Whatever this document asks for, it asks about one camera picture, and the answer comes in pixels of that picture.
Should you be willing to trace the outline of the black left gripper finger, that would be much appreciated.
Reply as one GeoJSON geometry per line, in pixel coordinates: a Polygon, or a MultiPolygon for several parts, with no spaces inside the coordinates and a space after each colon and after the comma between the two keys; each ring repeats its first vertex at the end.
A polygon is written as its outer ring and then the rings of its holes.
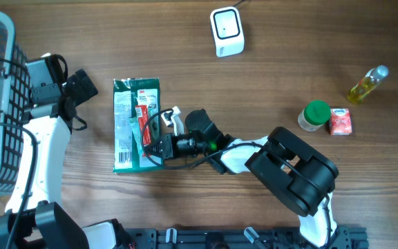
{"type": "Polygon", "coordinates": [[[87,93],[89,90],[87,82],[88,76],[84,69],[79,69],[70,77],[70,86],[74,93],[87,93]]]}
{"type": "Polygon", "coordinates": [[[84,77],[74,83],[74,101],[76,107],[97,94],[98,90],[90,77],[84,77]]]}

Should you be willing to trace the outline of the teal candy wrapper packet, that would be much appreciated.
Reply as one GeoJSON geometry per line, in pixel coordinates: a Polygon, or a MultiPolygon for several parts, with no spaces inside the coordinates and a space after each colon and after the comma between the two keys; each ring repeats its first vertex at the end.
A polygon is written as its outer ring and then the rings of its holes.
{"type": "Polygon", "coordinates": [[[134,141],[136,142],[138,154],[142,156],[143,154],[143,148],[141,142],[142,136],[141,136],[141,130],[138,119],[136,117],[129,118],[129,124],[131,126],[131,130],[134,136],[134,141]]]}

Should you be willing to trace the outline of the red stick packet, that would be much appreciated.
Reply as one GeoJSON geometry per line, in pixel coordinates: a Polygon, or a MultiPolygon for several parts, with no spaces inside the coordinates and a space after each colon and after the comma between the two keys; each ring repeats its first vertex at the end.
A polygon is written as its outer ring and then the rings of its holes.
{"type": "Polygon", "coordinates": [[[136,121],[138,123],[137,144],[138,152],[142,156],[144,153],[143,146],[149,145],[152,142],[151,132],[149,125],[144,126],[149,119],[148,109],[146,105],[136,105],[136,121]]]}

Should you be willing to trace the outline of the white barcode scanner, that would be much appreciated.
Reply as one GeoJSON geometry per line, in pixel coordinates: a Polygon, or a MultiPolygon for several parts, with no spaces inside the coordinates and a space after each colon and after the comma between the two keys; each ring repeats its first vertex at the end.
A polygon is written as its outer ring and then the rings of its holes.
{"type": "Polygon", "coordinates": [[[241,53],[245,47],[245,37],[239,11],[233,6],[219,8],[213,10],[209,18],[216,56],[241,53]]]}

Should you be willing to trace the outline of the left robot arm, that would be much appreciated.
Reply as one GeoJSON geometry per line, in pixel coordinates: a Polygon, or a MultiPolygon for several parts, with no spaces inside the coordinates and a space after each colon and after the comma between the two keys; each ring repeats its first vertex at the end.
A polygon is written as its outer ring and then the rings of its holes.
{"type": "Polygon", "coordinates": [[[0,248],[127,248],[115,219],[80,227],[61,207],[62,167],[76,107],[97,94],[83,70],[0,75],[0,248]]]}

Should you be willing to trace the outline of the black mounting rail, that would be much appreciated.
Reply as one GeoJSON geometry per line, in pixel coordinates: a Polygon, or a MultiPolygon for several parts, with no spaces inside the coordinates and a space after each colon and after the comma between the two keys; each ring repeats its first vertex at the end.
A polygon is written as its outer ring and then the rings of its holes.
{"type": "MultiPolygon", "coordinates": [[[[177,235],[168,238],[166,230],[127,228],[136,248],[151,249],[206,249],[206,248],[313,248],[300,235],[297,227],[257,230],[258,239],[251,242],[243,230],[177,230],[177,235]]],[[[332,235],[333,249],[369,249],[365,228],[339,226],[332,235]]]]}

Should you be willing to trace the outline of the pink tissue box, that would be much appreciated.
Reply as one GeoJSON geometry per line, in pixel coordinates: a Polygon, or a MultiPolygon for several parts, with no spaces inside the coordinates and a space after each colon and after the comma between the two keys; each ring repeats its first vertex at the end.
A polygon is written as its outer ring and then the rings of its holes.
{"type": "Polygon", "coordinates": [[[352,122],[349,109],[330,109],[330,134],[332,136],[352,133],[352,122]]]}

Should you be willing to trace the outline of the yellow drink bottle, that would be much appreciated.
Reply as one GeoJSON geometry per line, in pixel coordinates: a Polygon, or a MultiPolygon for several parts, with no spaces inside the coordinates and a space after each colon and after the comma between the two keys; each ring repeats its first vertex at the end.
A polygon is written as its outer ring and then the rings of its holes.
{"type": "Polygon", "coordinates": [[[347,99],[353,104],[363,102],[364,98],[377,88],[388,75],[389,69],[384,65],[369,70],[359,83],[350,89],[347,99]]]}

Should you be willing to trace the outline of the green lidded white jar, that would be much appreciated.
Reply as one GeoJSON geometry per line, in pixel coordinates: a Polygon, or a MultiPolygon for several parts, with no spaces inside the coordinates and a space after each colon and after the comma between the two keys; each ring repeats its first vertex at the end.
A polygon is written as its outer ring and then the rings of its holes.
{"type": "Polygon", "coordinates": [[[298,115],[299,126],[316,131],[330,119],[330,106],[322,100],[311,101],[298,115]]]}

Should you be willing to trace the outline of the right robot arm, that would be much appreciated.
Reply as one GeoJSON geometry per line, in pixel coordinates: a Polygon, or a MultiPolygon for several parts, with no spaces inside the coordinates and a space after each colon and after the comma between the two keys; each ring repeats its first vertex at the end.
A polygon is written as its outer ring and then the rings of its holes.
{"type": "Polygon", "coordinates": [[[337,228],[330,210],[337,166],[285,127],[270,135],[244,141],[223,134],[204,109],[192,111],[184,122],[174,109],[154,113],[144,123],[141,133],[153,119],[163,118],[174,128],[148,145],[144,157],[165,169],[164,161],[193,157],[184,164],[194,168],[209,163],[221,174],[252,173],[285,207],[298,215],[301,236],[316,248],[330,248],[337,228]]]}

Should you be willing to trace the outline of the green glove packet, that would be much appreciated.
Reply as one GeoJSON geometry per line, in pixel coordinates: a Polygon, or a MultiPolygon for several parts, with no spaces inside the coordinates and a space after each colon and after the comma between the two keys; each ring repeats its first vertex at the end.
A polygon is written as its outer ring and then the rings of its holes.
{"type": "Polygon", "coordinates": [[[158,78],[129,78],[113,81],[114,155],[113,171],[117,174],[158,170],[162,161],[155,156],[140,156],[129,124],[136,117],[135,106],[146,105],[148,115],[160,111],[158,78]]]}

